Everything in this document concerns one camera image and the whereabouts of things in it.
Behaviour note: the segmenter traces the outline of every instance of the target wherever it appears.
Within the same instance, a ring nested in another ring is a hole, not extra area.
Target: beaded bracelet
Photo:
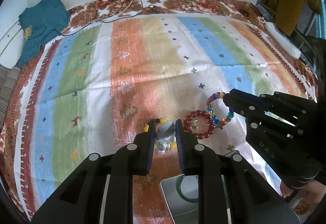
[[[209,137],[209,135],[213,134],[215,125],[213,124],[213,121],[211,120],[210,115],[206,111],[197,110],[196,112],[191,112],[190,115],[187,115],[186,119],[184,120],[184,131],[186,131],[188,133],[193,132],[190,127],[191,126],[190,122],[196,116],[205,117],[209,123],[209,128],[205,133],[199,133],[199,134],[193,133],[193,135],[198,139],[203,139],[203,138],[207,139]]]
[[[226,123],[230,122],[231,119],[234,117],[234,110],[231,108],[229,108],[229,112],[221,121],[219,119],[217,119],[216,116],[214,115],[213,109],[211,107],[211,103],[217,99],[223,99],[224,95],[225,95],[224,92],[214,93],[207,99],[207,102],[206,102],[207,111],[208,111],[208,114],[210,115],[211,120],[213,121],[214,125],[219,127],[220,129],[223,129],[223,126],[225,126]]]

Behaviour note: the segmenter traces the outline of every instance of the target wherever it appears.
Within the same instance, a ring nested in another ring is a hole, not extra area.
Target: bead
[[[176,149],[176,148],[177,148],[177,143],[175,143],[175,142],[171,143],[171,144],[170,144],[170,147],[171,147],[172,149]]]
[[[227,116],[230,117],[230,118],[233,118],[234,117],[234,113],[228,112]]]

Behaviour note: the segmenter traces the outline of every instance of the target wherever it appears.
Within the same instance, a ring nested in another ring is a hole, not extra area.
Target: bedsheet
[[[96,2],[101,8],[118,2],[103,7],[107,1]],[[233,17],[205,9],[172,11],[160,7],[162,1],[144,0],[150,11],[161,9],[156,13],[95,23],[57,37],[23,68],[1,136],[10,141],[3,150],[5,179],[29,218],[89,153],[115,153],[152,118],[183,119],[204,110],[214,92],[236,88],[258,95],[277,90],[316,99],[313,76],[284,54],[257,16],[243,16],[231,3],[224,4]],[[155,2],[157,7],[149,7]],[[71,11],[66,32],[89,21],[86,13],[94,6]],[[228,109],[222,102],[215,104],[218,117],[224,116]],[[201,143],[219,154],[238,149],[277,189],[279,179],[270,176],[245,134],[244,119],[237,116]],[[175,149],[154,154],[150,174],[134,177],[134,223],[171,222],[159,182],[180,173]]]

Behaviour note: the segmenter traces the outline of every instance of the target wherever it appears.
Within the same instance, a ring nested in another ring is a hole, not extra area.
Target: orange stripe
[[[139,28],[138,21],[133,19],[113,23],[110,94],[115,126],[113,137],[116,145],[120,147],[129,139],[128,131],[143,132],[144,122],[156,116],[158,107],[154,100],[155,94],[148,92],[155,89],[153,83],[141,82],[150,78],[150,66],[146,63],[146,50]],[[128,52],[130,55],[122,55],[120,59],[120,52]],[[130,68],[131,71],[121,74],[121,67]],[[133,84],[134,87],[123,94],[122,90],[118,89],[122,86],[121,82]],[[126,118],[122,111],[128,104],[134,108],[126,110],[126,114],[132,115]]]
[[[157,88],[154,84],[155,81],[152,81],[154,74],[151,70],[149,57],[146,55],[140,29],[141,26],[136,19],[124,20],[113,24],[111,40],[111,105],[115,125],[113,137],[116,140],[116,145],[119,147],[125,145],[128,141],[128,131],[137,134],[142,133],[144,124],[148,120],[161,116],[160,103],[157,101]],[[120,51],[129,52],[130,55],[120,59]],[[126,74],[120,74],[118,72],[120,67],[127,67],[132,70]],[[130,92],[123,94],[121,90],[118,90],[121,82],[133,83],[134,87],[130,89]],[[138,113],[126,119],[121,114],[121,111],[123,110],[123,105],[129,103],[138,108]],[[151,172],[158,172],[159,170],[155,162],[153,162]],[[150,220],[147,220],[150,217],[150,209],[161,212],[166,210],[164,203],[161,203],[162,197],[159,193],[157,180],[153,184],[153,188],[147,188],[148,184],[151,184],[151,182],[148,183],[151,177],[153,176],[134,176],[133,195],[135,202],[133,210],[139,223],[150,223]]]
[[[247,28],[246,24],[236,21],[228,22],[261,54],[261,56],[266,60],[269,68],[276,74],[276,76],[278,76],[282,85],[289,94],[305,97],[305,94],[298,89],[296,82],[292,79],[280,61],[278,61],[268,47]]]

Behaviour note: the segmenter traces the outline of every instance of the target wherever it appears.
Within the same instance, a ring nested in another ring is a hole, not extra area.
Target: bracelet
[[[178,195],[185,201],[189,202],[189,203],[198,203],[199,199],[198,198],[188,198],[186,197],[182,191],[181,191],[181,184],[182,184],[182,180],[185,178],[185,175],[180,175],[176,182],[175,182],[175,188],[177,189],[177,193]]]
[[[186,119],[184,120],[184,131],[188,132],[188,133],[193,133],[192,128],[196,127],[195,130],[198,129],[197,126],[192,125],[190,122],[192,121],[192,119],[196,116],[203,116],[208,120],[209,123],[209,128],[205,133],[194,133],[193,135],[198,138],[198,139],[207,139],[209,137],[209,135],[213,134],[215,125],[213,123],[213,121],[211,120],[211,116],[206,112],[206,111],[201,111],[201,110],[197,110],[196,112],[191,112],[190,115],[187,115]]]
[[[223,126],[226,125],[226,123],[230,122],[231,119],[234,117],[234,110],[229,108],[229,112],[227,113],[227,115],[220,121],[219,119],[216,118],[213,109],[211,107],[211,103],[217,99],[223,99],[225,93],[224,92],[217,92],[212,94],[206,102],[206,106],[207,106],[207,111],[208,114],[210,116],[210,119],[213,121],[214,125],[219,127],[220,129],[223,129]]]

